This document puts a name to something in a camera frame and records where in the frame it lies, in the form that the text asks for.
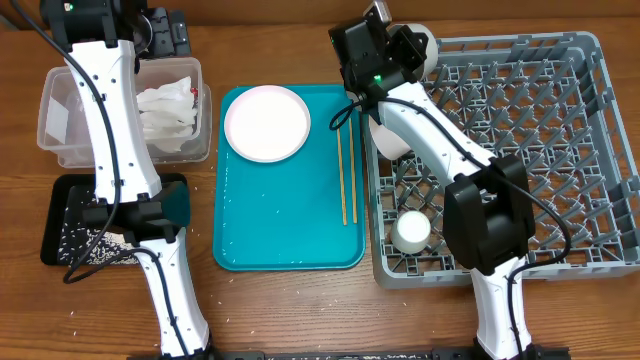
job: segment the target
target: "wood grain surface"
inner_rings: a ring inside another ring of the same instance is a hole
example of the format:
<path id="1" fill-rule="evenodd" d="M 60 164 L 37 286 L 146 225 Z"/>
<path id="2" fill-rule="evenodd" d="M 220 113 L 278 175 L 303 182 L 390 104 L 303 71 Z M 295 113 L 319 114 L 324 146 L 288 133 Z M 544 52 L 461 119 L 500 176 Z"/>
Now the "wood grain surface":
<path id="1" fill-rule="evenodd" d="M 42 24 L 40 0 L 18 2 Z M 637 0 L 389 0 L 387 3 L 397 21 L 640 16 Z M 213 26 L 335 23 L 362 15 L 371 0 L 149 0 L 148 4 L 184 11 L 189 26 Z M 0 14 L 19 28 L 28 28 L 9 0 L 0 0 Z"/>
<path id="2" fill-rule="evenodd" d="M 11 28 L 9 27 L 9 25 L 3 22 L 3 19 L 0 18 L 0 32 L 10 31 L 10 30 Z"/>
<path id="3" fill-rule="evenodd" d="M 634 153 L 640 156 L 638 18 L 426 25 L 438 37 L 593 32 L 602 44 Z M 213 148 L 218 105 L 232 87 L 340 81 L 327 29 L 324 25 L 190 29 L 193 55 L 214 94 Z M 78 284 L 64 285 L 66 268 L 40 262 L 51 186 L 59 175 L 79 172 L 59 167 L 54 154 L 36 145 L 45 76 L 63 61 L 32 32 L 0 33 L 0 43 L 5 49 L 0 53 L 0 358 L 123 359 L 157 352 L 158 324 L 142 271 L 109 268 Z M 274 353 L 471 344 L 477 328 L 471 287 L 384 290 L 373 279 L 370 249 L 358 266 L 346 271 L 221 269 L 211 254 L 215 154 L 212 149 L 202 163 L 158 170 L 182 172 L 192 186 L 194 232 L 188 232 L 187 243 L 191 274 L 220 348 Z M 527 323 L 536 343 L 570 346 L 578 360 L 640 358 L 640 274 L 529 281 L 524 294 Z"/>

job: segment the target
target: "white napkin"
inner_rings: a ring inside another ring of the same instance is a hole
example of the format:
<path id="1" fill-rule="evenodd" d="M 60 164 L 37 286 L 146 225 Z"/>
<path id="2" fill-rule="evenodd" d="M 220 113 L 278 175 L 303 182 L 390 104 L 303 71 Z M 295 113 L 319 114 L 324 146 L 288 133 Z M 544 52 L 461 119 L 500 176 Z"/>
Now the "white napkin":
<path id="1" fill-rule="evenodd" d="M 197 109 L 193 108 L 195 95 L 191 92 L 191 77 L 147 89 L 137 96 L 140 120 L 145 140 L 182 137 L 193 134 Z M 184 140 L 167 140 L 155 144 L 168 153 L 180 151 Z"/>

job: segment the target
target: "wooden chopstick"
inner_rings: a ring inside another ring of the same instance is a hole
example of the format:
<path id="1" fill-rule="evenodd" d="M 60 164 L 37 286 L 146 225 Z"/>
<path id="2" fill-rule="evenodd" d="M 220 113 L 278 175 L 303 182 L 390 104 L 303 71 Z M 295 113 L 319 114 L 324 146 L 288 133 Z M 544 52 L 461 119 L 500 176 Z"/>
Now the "wooden chopstick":
<path id="1" fill-rule="evenodd" d="M 353 125 L 349 117 L 349 145 L 351 147 L 351 202 L 353 203 L 353 223 L 358 223 L 358 207 L 356 206 L 356 166 L 353 155 Z"/>
<path id="2" fill-rule="evenodd" d="M 338 163 L 340 165 L 340 195 L 342 196 L 342 223 L 347 225 L 347 201 L 344 198 L 344 170 L 342 170 L 342 142 L 340 141 L 340 129 L 336 130 L 338 136 Z"/>

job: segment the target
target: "wooden table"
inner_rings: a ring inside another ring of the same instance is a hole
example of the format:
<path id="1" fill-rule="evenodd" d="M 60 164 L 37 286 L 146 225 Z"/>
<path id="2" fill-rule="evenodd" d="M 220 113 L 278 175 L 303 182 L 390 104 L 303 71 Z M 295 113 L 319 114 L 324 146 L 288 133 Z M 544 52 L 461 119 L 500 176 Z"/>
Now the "wooden table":
<path id="1" fill-rule="evenodd" d="M 634 153 L 640 156 L 640 19 L 426 25 L 439 37 L 593 32 L 602 44 Z M 231 87 L 340 82 L 328 28 L 190 29 L 193 55 L 214 94 L 212 148 L 217 147 L 217 107 Z M 122 359 L 157 352 L 158 323 L 142 271 L 109 268 L 63 285 L 66 268 L 40 262 L 51 186 L 70 171 L 37 147 L 36 123 L 45 76 L 63 61 L 35 33 L 0 33 L 0 44 L 0 358 Z M 160 166 L 159 171 L 182 172 L 198 187 L 191 197 L 195 231 L 189 232 L 188 255 L 200 308 L 220 348 L 273 353 L 471 344 L 477 328 L 471 287 L 384 290 L 373 279 L 369 249 L 347 271 L 234 274 L 221 269 L 211 254 L 215 155 L 212 150 L 202 163 Z M 525 297 L 536 343 L 570 346 L 574 359 L 640 357 L 640 274 L 527 282 Z"/>

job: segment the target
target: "black tray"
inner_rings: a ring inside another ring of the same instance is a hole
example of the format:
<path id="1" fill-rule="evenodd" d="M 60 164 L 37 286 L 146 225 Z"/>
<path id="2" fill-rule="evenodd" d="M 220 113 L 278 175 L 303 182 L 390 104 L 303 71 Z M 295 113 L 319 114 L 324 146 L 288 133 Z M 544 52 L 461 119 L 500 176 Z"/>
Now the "black tray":
<path id="1" fill-rule="evenodd" d="M 163 183 L 187 179 L 182 174 L 161 174 Z M 82 222 L 82 210 L 95 201 L 94 174 L 67 174 L 60 176 L 53 184 L 47 225 L 40 249 L 40 260 L 45 265 L 69 265 L 74 256 L 84 251 L 84 246 L 99 231 L 86 229 Z M 100 264 L 101 259 L 116 255 L 125 248 L 125 244 L 101 240 L 96 254 L 88 257 L 85 264 Z M 123 258 L 114 265 L 137 264 L 135 257 Z"/>

